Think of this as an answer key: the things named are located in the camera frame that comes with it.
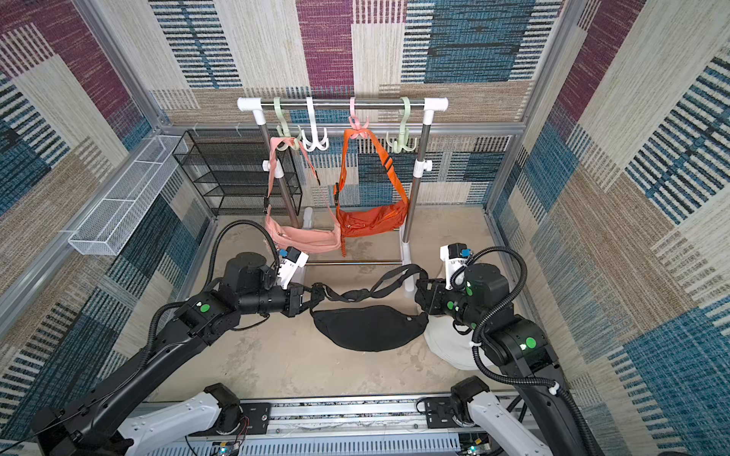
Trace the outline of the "cream white crossbody bag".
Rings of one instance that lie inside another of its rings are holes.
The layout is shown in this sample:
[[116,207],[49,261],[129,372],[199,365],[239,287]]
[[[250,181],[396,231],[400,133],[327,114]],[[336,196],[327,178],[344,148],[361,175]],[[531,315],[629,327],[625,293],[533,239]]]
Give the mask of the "cream white crossbody bag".
[[432,353],[454,368],[475,372],[478,368],[471,353],[471,336],[460,334],[452,323],[450,317],[429,317],[423,333],[427,345]]

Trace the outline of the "black crossbody bag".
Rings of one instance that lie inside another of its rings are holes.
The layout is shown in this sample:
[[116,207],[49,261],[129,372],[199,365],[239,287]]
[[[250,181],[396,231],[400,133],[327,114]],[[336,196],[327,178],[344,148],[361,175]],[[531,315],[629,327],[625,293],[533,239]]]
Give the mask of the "black crossbody bag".
[[410,277],[427,279],[428,273],[416,264],[407,264],[385,273],[369,289],[337,293],[316,282],[307,288],[311,295],[308,310],[317,330],[335,345],[363,353],[391,351],[421,336],[428,325],[426,313],[406,315],[386,305],[356,308],[367,299],[387,298]]

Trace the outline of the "orange crossbody bag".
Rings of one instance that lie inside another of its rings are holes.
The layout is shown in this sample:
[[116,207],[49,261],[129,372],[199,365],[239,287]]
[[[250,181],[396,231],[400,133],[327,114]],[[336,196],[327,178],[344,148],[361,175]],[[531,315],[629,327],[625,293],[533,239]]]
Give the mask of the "orange crossbody bag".
[[[367,211],[346,212],[341,209],[340,194],[342,193],[346,180],[346,157],[348,153],[349,142],[359,134],[364,134],[370,139],[376,148],[380,160],[380,167],[388,176],[391,185],[400,197],[400,201],[390,205],[382,205],[374,207]],[[367,127],[360,129],[348,128],[344,130],[344,145],[341,156],[340,179],[336,184],[334,191],[334,200],[336,203],[336,219],[340,224],[340,233],[343,239],[341,252],[342,256],[346,255],[346,243],[344,239],[362,238],[383,234],[397,228],[401,228],[410,209],[410,200],[402,185],[397,171],[395,171],[394,160],[385,148],[378,142],[376,135]]]

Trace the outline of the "white metal garment rack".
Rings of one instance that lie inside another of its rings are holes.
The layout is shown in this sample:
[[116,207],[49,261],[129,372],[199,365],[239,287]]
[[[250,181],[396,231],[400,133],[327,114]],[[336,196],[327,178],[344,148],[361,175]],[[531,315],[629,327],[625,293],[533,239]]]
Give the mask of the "white metal garment rack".
[[[281,99],[282,109],[306,108],[305,99]],[[340,110],[349,108],[349,101],[346,100],[313,99],[315,109]],[[445,112],[449,107],[449,100],[446,97],[425,98],[423,100],[415,100],[411,103],[411,105],[412,108],[423,111],[423,122],[420,130],[420,137],[418,138],[419,143],[417,146],[417,157],[414,162],[413,182],[411,185],[411,193],[409,195],[410,209],[403,228],[400,228],[399,230],[400,254],[403,264],[407,264],[412,259],[410,235],[414,224],[414,213],[416,212],[416,203],[422,176],[426,171],[431,171],[433,169],[433,162],[425,159],[431,126],[433,124],[433,116],[435,116],[435,113],[437,112]],[[237,106],[242,112],[251,112],[254,115],[256,124],[261,128],[266,127],[264,112],[266,112],[266,110],[274,110],[273,99],[264,100],[262,98],[240,97],[237,100]],[[373,110],[379,108],[387,110],[403,109],[403,102],[395,99],[357,100],[357,109]]]

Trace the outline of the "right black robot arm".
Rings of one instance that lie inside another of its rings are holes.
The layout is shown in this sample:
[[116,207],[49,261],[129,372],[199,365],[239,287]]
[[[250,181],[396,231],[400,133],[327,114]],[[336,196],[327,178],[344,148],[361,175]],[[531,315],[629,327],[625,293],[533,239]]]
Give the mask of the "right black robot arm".
[[469,349],[479,372],[515,388],[542,436],[536,438],[496,403],[487,385],[473,376],[452,387],[457,423],[484,429],[509,455],[600,455],[596,438],[573,399],[558,356],[540,326],[517,315],[513,302],[523,291],[528,266],[506,247],[519,267],[509,285],[500,270],[481,262],[499,247],[477,253],[463,243],[441,247],[444,279],[418,279],[416,303],[428,315],[448,315]]

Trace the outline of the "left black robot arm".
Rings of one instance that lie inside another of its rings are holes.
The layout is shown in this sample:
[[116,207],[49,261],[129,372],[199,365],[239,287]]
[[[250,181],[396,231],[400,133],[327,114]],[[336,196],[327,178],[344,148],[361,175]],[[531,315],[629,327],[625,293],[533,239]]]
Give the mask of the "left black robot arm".
[[207,277],[199,294],[158,309],[146,345],[116,372],[60,410],[39,410],[32,430],[41,453],[146,455],[220,423],[241,431],[239,398],[222,384],[157,412],[137,418],[131,412],[178,368],[236,330],[244,315],[295,317],[303,311],[304,288],[292,278],[307,254],[264,238],[273,260],[252,252],[228,260],[222,276]]

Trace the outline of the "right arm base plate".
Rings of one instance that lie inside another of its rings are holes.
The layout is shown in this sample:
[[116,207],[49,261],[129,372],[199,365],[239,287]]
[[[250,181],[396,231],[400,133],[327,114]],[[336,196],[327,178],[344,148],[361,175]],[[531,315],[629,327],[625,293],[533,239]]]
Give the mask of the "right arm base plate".
[[425,416],[429,429],[480,429],[507,413],[499,399],[479,393],[471,399],[455,396],[423,397],[416,401],[416,411]]

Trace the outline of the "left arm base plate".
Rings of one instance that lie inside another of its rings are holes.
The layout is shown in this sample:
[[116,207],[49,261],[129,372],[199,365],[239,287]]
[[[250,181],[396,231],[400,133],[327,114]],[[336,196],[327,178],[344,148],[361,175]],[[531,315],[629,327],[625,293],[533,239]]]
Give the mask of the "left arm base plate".
[[230,438],[264,435],[268,430],[272,404],[266,402],[241,402],[239,406],[225,410],[212,427],[195,432],[191,437]]

